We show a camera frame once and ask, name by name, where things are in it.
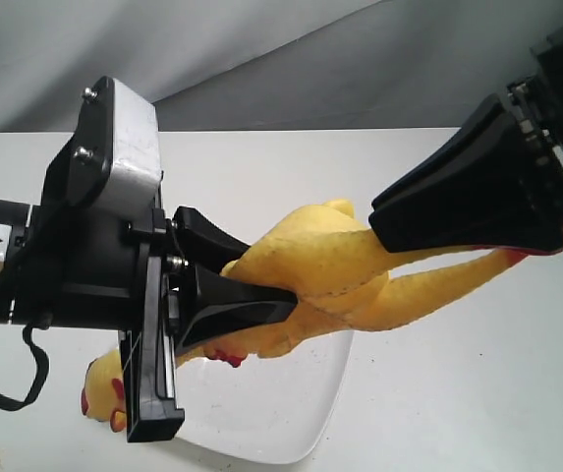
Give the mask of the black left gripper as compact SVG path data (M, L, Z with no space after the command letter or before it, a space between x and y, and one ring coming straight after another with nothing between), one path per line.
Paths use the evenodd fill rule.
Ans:
M218 274L250 245L193 207L179 206L172 221L180 252L199 264L187 268L177 293L177 358L221 336L287 320L298 305L294 293ZM118 348L86 368L81 410L130 442L169 441L185 420L167 336L167 259L174 253L161 201L154 199L133 221L99 209L70 211L25 264L27 318L119 333Z

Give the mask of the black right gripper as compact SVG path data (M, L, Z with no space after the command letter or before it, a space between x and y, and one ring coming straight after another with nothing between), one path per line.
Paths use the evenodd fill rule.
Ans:
M533 136L497 95L485 98L451 139L372 201L369 225L388 252L563 249L563 26L531 54L535 71L507 92Z

